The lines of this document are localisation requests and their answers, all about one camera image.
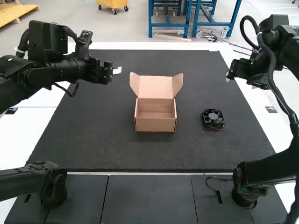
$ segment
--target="blue shelf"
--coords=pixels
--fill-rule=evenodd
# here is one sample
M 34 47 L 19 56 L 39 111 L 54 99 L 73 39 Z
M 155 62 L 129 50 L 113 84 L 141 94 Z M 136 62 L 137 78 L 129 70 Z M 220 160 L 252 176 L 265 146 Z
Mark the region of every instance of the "blue shelf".
M 197 27 L 198 26 L 220 26 L 220 27 L 228 27 L 229 31 L 227 32 L 227 37 L 230 37 L 232 35 L 233 32 L 233 28 L 235 25 L 235 20 L 237 18 L 238 12 L 239 12 L 239 8 L 241 5 L 241 1 L 242 0 L 236 0 L 236 5 L 234 8 L 234 12 L 231 18 L 230 22 L 215 22 L 213 19 L 213 15 L 215 13 L 215 9 L 216 9 L 216 4 L 217 4 L 217 0 L 212 0 L 210 2 L 206 2 L 206 1 L 201 1 L 201 0 L 195 0 L 192 1 L 192 6 L 195 6 L 195 16 L 194 16 L 194 23 L 193 23 L 193 31 L 192 31 L 192 37 L 196 37 L 196 32 L 197 32 Z M 208 12 L 205 9 L 205 6 L 210 6 L 212 7 L 212 11 Z M 204 14 L 204 16 L 207 18 L 208 22 L 199 22 L 198 18 L 199 18 L 199 11 L 202 11 L 202 13 Z
M 164 7 L 166 23 L 152 23 L 152 16 L 154 7 Z M 189 21 L 191 15 L 191 5 L 188 7 L 188 13 L 186 16 L 185 23 L 171 23 L 168 8 L 177 8 L 178 16 L 181 15 L 182 0 L 166 1 L 166 0 L 149 0 L 149 38 L 153 37 L 154 27 L 165 27 L 165 28 L 184 28 L 184 38 L 187 38 L 189 31 Z

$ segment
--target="black cooling fan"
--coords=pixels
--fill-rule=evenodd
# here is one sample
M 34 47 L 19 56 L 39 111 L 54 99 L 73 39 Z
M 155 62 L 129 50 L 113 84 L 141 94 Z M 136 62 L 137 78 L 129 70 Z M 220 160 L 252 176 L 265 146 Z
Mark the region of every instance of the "black cooling fan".
M 203 118 L 205 127 L 221 129 L 224 128 L 226 123 L 222 112 L 219 109 L 204 109 L 202 110 L 201 116 Z

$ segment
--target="robotic arm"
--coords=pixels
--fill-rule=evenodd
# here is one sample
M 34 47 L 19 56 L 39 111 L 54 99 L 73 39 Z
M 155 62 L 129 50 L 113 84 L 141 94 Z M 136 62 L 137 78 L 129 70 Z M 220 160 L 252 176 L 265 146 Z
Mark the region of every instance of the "robotic arm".
M 244 22 L 253 25 L 259 46 L 252 43 L 244 32 Z M 299 27 L 289 26 L 287 15 L 271 15 L 258 26 L 256 21 L 245 16 L 240 23 L 244 39 L 253 47 L 249 60 L 233 60 L 227 72 L 227 81 L 235 77 L 247 80 L 247 84 L 263 90 L 272 90 L 282 110 L 288 115 L 293 140 L 288 149 L 257 161 L 241 162 L 234 169 L 233 200 L 241 207 L 252 209 L 259 196 L 266 196 L 268 188 L 275 184 L 294 181 L 295 202 L 285 224 L 294 224 L 299 216 L 299 120 L 287 105 L 274 83 L 274 70 L 286 66 L 299 80 Z
M 68 27 L 53 23 L 31 21 L 20 41 L 16 56 L 0 58 L 0 113 L 24 99 L 28 99 L 41 88 L 51 90 L 55 85 L 70 97 L 76 94 L 78 80 L 107 84 L 116 75 L 111 62 L 89 56 L 92 43 L 91 31 L 83 30 L 77 35 Z M 67 53 L 68 36 L 76 43 L 75 52 Z M 23 59 L 28 51 L 28 60 Z M 76 84 L 73 93 L 57 82 Z
M 70 97 L 75 96 L 78 80 L 108 84 L 119 73 L 112 62 L 89 56 L 91 31 L 78 37 L 70 28 L 54 23 L 31 21 L 22 37 L 16 56 L 0 58 L 0 114 L 41 88 L 51 90 L 55 85 Z M 67 38 L 76 43 L 75 52 L 67 53 Z M 28 60 L 23 59 L 28 51 Z M 57 82 L 76 84 L 73 93 Z M 55 208 L 67 197 L 66 170 L 52 162 L 35 162 L 21 168 L 0 171 L 0 201 L 19 195 L 38 193 L 41 205 Z
M 244 32 L 249 20 L 256 32 L 258 46 Z M 299 80 L 299 27 L 289 26 L 285 15 L 272 15 L 258 26 L 250 16 L 240 23 L 244 39 L 253 47 L 249 60 L 234 60 L 227 73 L 227 81 L 235 77 L 264 90 L 271 89 L 282 110 L 289 116 L 293 140 L 289 148 L 257 161 L 241 162 L 233 174 L 233 200 L 241 207 L 252 209 L 259 196 L 266 196 L 269 187 L 281 182 L 294 181 L 299 173 L 299 120 L 287 105 L 273 81 L 274 70 L 284 66 Z M 76 42 L 76 50 L 67 52 L 67 36 Z M 76 84 L 83 79 L 91 83 L 107 84 L 114 75 L 112 63 L 101 64 L 88 53 L 92 32 L 83 31 L 77 37 L 68 27 L 31 21 L 21 38 L 16 56 L 0 58 L 0 111 L 19 103 L 41 88 L 51 89 L 56 82 Z M 28 51 L 28 60 L 23 59 Z M 50 162 L 34 163 L 23 168 L 0 171 L 0 201 L 21 194 L 39 192 L 42 205 L 53 208 L 66 198 L 65 169 Z M 285 224 L 294 224 L 299 216 L 299 181 L 295 187 L 295 202 Z

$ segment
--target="cardboard box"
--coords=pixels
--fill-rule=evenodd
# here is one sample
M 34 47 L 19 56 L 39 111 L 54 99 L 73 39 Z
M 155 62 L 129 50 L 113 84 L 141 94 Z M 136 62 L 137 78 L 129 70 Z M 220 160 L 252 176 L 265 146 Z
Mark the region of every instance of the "cardboard box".
M 130 86 L 137 96 L 135 130 L 137 132 L 174 132 L 177 109 L 174 97 L 183 86 L 183 74 L 173 77 L 139 76 L 130 73 Z

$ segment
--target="black rubber mat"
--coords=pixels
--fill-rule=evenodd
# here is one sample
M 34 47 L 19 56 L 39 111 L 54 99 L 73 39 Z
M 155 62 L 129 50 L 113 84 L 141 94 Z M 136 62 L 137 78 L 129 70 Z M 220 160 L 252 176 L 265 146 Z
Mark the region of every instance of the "black rubber mat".
M 207 172 L 274 153 L 237 84 L 226 83 L 228 68 L 219 52 L 92 50 L 91 55 L 122 66 L 123 73 L 108 85 L 81 81 L 74 98 L 65 95 L 28 163 L 49 160 L 72 171 Z M 135 132 L 130 72 L 184 74 L 175 133 Z M 228 127 L 205 129 L 204 108 L 221 109 Z
M 253 210 L 231 198 L 232 182 L 210 180 L 222 204 L 206 185 L 207 175 L 68 175 L 68 199 L 43 210 L 33 194 L 20 196 L 5 224 L 273 224 L 286 210 L 275 189 Z
M 68 197 L 59 207 L 47 210 L 37 194 L 19 196 L 5 224 L 99 224 L 104 205 L 107 175 L 68 175 Z
M 220 191 L 222 199 L 222 204 L 220 204 L 216 194 L 205 185 L 207 177 L 204 175 L 191 176 L 198 223 L 284 223 L 287 212 L 275 188 L 269 189 L 266 197 L 259 197 L 254 209 L 245 210 L 236 205 L 232 199 L 231 191 L 234 187 L 232 181 L 208 180 L 211 187 Z M 231 175 L 219 175 L 218 177 L 232 178 Z
M 197 224 L 189 175 L 111 175 L 101 224 Z

